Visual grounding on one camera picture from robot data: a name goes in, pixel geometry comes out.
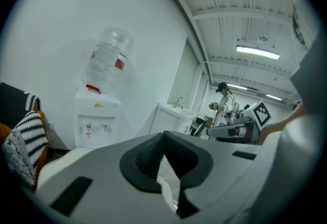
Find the white cabinet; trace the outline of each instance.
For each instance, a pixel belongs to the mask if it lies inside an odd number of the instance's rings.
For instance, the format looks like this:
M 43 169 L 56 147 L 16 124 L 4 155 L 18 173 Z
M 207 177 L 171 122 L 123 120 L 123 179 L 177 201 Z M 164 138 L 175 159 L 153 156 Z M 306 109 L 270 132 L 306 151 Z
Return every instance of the white cabinet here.
M 190 130 L 192 121 L 195 120 L 196 117 L 197 114 L 187 109 L 181 111 L 169 105 L 158 105 L 150 134 L 164 131 L 175 131 L 187 134 Z

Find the striped pillow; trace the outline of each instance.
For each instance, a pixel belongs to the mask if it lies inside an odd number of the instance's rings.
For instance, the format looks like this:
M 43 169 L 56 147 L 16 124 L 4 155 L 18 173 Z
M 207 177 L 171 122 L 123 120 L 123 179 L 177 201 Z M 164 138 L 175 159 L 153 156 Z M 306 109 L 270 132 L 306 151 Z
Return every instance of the striped pillow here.
M 16 125 L 15 129 L 21 132 L 31 164 L 36 169 L 42 151 L 49 144 L 42 126 L 41 116 L 35 111 L 29 112 Z

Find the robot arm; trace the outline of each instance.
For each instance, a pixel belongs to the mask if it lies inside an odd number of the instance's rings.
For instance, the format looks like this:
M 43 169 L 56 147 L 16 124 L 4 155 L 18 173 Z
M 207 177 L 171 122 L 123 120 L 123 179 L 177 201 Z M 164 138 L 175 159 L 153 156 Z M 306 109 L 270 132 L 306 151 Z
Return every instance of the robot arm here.
M 243 113 L 237 114 L 235 124 L 208 128 L 206 132 L 208 136 L 216 138 L 246 138 L 249 143 L 254 144 L 258 142 L 260 131 L 270 119 L 270 113 L 261 100 Z

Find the plastic water bottle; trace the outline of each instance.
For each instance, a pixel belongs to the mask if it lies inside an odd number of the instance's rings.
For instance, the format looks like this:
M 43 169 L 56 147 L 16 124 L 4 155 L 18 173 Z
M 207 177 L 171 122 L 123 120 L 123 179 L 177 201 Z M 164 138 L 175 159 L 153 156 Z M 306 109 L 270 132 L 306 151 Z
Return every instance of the plastic water bottle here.
M 105 28 L 100 33 L 99 43 L 91 55 L 82 82 L 98 88 L 99 92 L 111 92 L 121 76 L 132 47 L 133 39 L 128 31 L 117 27 Z

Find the black rubber pad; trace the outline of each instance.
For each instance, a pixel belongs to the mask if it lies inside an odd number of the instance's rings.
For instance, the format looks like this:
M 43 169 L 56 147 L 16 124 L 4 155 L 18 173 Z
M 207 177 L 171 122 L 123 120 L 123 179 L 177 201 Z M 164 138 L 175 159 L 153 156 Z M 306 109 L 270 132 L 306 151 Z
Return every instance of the black rubber pad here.
M 91 185 L 91 182 L 92 180 L 86 177 L 76 178 L 51 204 L 51 208 L 65 216 L 69 216 Z
M 256 154 L 244 153 L 244 152 L 239 152 L 239 151 L 234 152 L 232 155 L 243 158 L 243 159 L 252 160 L 252 161 L 256 158 Z
M 161 185 L 156 179 L 165 155 L 180 179 L 177 214 L 186 218 L 198 209 L 187 200 L 184 191 L 200 186 L 210 174 L 214 161 L 206 150 L 178 135 L 168 131 L 155 135 L 125 152 L 119 167 L 125 179 L 138 190 L 161 194 Z

